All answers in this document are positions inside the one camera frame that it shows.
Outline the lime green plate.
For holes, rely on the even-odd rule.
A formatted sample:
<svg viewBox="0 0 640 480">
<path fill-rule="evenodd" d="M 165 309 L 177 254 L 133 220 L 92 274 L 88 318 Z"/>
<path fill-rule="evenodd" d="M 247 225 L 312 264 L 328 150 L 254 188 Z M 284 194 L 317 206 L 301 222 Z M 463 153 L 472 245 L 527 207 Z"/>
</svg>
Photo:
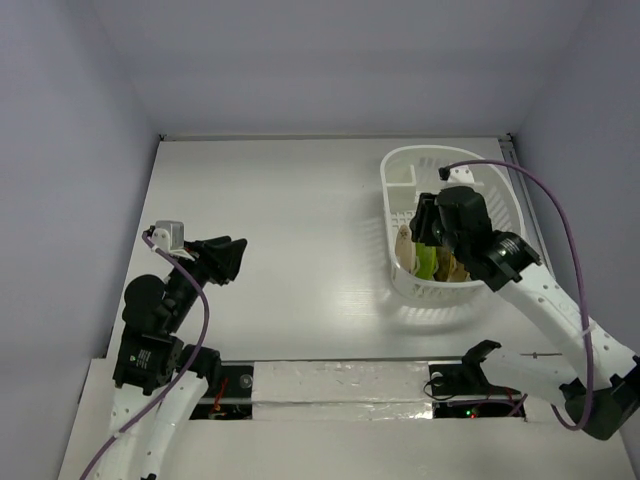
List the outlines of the lime green plate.
<svg viewBox="0 0 640 480">
<path fill-rule="evenodd" d="M 436 248 L 426 246 L 422 243 L 416 243 L 413 275 L 421 280 L 432 280 L 437 268 L 438 260 Z"/>
</svg>

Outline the cream plate with dark spot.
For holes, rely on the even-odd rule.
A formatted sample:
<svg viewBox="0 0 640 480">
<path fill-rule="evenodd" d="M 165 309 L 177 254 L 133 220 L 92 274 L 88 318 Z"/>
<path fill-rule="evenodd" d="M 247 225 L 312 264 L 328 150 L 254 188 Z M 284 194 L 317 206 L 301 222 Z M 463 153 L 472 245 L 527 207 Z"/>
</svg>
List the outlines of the cream plate with dark spot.
<svg viewBox="0 0 640 480">
<path fill-rule="evenodd" d="M 411 240 L 411 230 L 404 224 L 398 229 L 395 243 L 395 255 L 400 267 L 413 274 L 416 268 L 416 248 Z"/>
</svg>

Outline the yellow patterned plate brown rim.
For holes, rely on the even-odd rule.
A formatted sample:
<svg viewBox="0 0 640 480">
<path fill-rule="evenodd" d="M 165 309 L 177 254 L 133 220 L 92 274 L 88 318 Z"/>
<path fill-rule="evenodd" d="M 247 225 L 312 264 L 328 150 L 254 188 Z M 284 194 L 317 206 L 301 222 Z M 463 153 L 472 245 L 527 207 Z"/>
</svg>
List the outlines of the yellow patterned plate brown rim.
<svg viewBox="0 0 640 480">
<path fill-rule="evenodd" d="M 436 247 L 436 268 L 433 273 L 435 281 L 448 282 L 451 271 L 455 264 L 455 258 L 449 250 L 444 247 Z"/>
</svg>

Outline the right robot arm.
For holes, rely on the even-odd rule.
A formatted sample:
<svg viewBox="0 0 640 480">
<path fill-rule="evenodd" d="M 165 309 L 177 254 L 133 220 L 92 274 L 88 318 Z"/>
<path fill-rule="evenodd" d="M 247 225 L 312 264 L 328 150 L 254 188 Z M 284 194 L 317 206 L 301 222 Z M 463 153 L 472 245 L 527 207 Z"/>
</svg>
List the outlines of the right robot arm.
<svg viewBox="0 0 640 480">
<path fill-rule="evenodd" d="M 463 357 L 462 384 L 482 392 L 492 384 L 513 387 L 565 412 L 565 428 L 608 440 L 639 408 L 639 356 L 593 320 L 584 300 L 574 301 L 540 255 L 519 235 L 492 226 L 484 197 L 457 185 L 419 196 L 411 238 L 440 246 L 474 280 L 511 304 L 560 353 L 561 368 L 510 353 L 483 340 Z"/>
</svg>

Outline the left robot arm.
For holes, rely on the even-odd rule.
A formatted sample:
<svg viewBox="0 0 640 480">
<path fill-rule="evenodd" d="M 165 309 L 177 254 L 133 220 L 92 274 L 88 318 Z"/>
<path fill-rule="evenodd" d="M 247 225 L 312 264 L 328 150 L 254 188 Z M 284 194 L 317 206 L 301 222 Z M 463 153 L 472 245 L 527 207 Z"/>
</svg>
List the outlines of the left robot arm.
<svg viewBox="0 0 640 480">
<path fill-rule="evenodd" d="M 113 373 L 110 444 L 96 479 L 159 479 L 198 401 L 221 383 L 218 351 L 202 339 L 186 344 L 177 331 L 208 284 L 225 286 L 239 274 L 247 247 L 228 236 L 187 241 L 180 222 L 161 221 L 142 234 L 167 260 L 165 278 L 141 275 L 125 289 L 125 327 Z"/>
</svg>

